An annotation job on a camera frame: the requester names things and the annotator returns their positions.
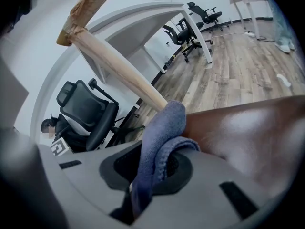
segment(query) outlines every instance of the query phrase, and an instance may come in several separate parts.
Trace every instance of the laminate flooring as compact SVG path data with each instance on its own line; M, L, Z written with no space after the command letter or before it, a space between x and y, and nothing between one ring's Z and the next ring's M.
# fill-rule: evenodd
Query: laminate flooring
M250 22L246 26L251 30ZM258 26L260 34L272 40L273 22L258 21ZM207 63L202 49L195 49L188 63L180 53L154 87L167 101L182 102L187 113L305 94L304 75L292 53L281 52L274 42L258 41L243 33L240 23L224 31L203 32L206 40L213 37L214 44L208 43L213 63ZM291 87L277 74L286 77ZM142 103L135 113L139 118L132 116L125 127L147 125L156 111ZM130 133L126 141L141 138L142 131L138 131Z

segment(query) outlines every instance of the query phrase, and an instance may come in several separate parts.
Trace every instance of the blue towel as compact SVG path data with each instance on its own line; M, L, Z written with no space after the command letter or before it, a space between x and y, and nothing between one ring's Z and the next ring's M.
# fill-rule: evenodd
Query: blue towel
M179 147L200 150L195 141L180 136L185 126L185 107L170 101L145 128L138 174L132 183L134 215L142 213L152 199L154 185L166 178L166 163L172 151Z

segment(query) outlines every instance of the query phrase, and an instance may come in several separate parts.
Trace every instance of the white curved desk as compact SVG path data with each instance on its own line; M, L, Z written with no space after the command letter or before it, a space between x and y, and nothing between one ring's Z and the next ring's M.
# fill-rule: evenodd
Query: white curved desk
M110 13L90 23L87 29L98 39L106 40L114 49L118 57L126 58L143 47L147 41L171 18L177 14L182 15L189 22L202 45L208 63L212 62L208 47L194 21L184 10L182 3L152 2L130 6L116 12ZM93 59L81 52L88 65L93 69L99 79L104 82L102 65L97 65ZM44 80L35 102L30 126L30 136L38 141L40 136L40 125L48 104L48 100L54 92L61 76L67 71L70 64L78 57L78 51L74 46L65 50L58 58L52 69Z

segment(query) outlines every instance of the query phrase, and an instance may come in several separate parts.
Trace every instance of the office chair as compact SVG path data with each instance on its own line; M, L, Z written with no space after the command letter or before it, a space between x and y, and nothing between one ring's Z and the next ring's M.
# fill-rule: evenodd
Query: office chair
M119 111L119 103L102 90L94 78L89 81L88 85L112 102L98 98L81 80L76 83L66 82L56 97L60 112L90 132L86 142L87 151L96 149L104 141L109 131L117 134L115 142L117 144L119 141L125 142L127 133L144 128L143 125L138 128L115 127L115 123L123 119L115 120Z
M215 23L215 26L218 27L221 31L223 31L222 27L219 24L217 24L217 22L219 22L218 17L220 17L223 13L222 12L216 13L215 12L216 7L211 9L214 12L214 14L208 15L207 11L209 9L203 10L198 5L195 5L194 2L189 2L187 3L187 5L189 6L190 11L200 15L204 23L206 24Z
M184 49L182 51L182 54L184 55L184 60L186 62L189 61L188 59L188 55L195 49L195 48L202 48L202 46L200 45L200 43L195 43L194 39L197 38L194 31L192 30L191 26L189 25L189 23L186 21L185 18L179 20L179 23L177 25L180 25L182 31L177 34L176 31L168 26L168 25L164 25L162 26L164 29L168 30L168 31L164 31L166 34L169 35L169 37L172 39L173 43L176 45L182 45L185 42L187 42L187 44L189 44L189 42L191 42L191 45L188 46L186 49ZM199 22L196 23L197 27L199 29L201 29L204 25L204 23ZM205 42L209 42L211 45L213 45L213 41L211 40L205 40Z

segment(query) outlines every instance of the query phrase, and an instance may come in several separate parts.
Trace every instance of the wooden handle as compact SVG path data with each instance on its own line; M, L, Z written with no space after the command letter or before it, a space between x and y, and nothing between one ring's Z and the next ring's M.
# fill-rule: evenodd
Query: wooden handle
M85 28L74 26L68 40L100 63L129 89L156 111L162 110L167 101L160 93L108 42L98 40Z
M73 25L85 27L105 1L106 0L80 0L70 11L70 15L57 38L57 44L70 46L71 42L67 40L67 34L69 34Z

